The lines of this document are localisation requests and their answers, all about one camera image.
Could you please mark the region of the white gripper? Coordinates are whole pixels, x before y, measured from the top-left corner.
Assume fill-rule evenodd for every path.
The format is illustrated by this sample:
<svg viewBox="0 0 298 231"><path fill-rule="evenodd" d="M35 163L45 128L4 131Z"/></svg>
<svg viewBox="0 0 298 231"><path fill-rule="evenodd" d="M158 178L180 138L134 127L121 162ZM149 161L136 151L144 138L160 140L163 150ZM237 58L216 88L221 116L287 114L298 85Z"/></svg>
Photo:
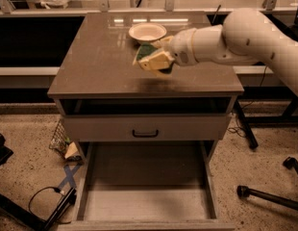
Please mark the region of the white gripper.
<svg viewBox="0 0 298 231"><path fill-rule="evenodd" d="M144 70L168 69L175 59L179 66L195 65L197 61L193 54L192 38L195 28L183 30L174 37L168 36L152 42L156 48L164 48L169 44L169 52L158 49L152 53L138 51L137 63Z"/></svg>

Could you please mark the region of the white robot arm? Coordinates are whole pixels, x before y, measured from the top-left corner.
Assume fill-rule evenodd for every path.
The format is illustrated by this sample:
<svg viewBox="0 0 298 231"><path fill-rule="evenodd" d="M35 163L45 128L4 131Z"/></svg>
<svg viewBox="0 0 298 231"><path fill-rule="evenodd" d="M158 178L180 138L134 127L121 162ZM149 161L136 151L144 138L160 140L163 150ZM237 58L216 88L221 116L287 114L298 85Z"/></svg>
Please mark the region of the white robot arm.
<svg viewBox="0 0 298 231"><path fill-rule="evenodd" d="M262 62L298 96L298 41L285 35L263 13L238 9L221 25L183 30L174 36L143 43L134 63L156 75L172 65L213 62L245 65Z"/></svg>

